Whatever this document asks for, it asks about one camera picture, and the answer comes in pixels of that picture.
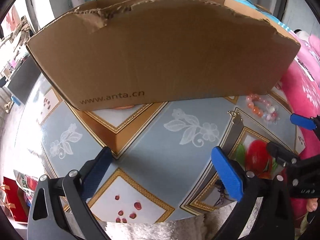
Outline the right hand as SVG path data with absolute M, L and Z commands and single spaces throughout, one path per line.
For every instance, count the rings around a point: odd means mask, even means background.
M 318 198 L 311 198 L 307 200 L 306 210 L 308 212 L 316 211 L 318 207 Z

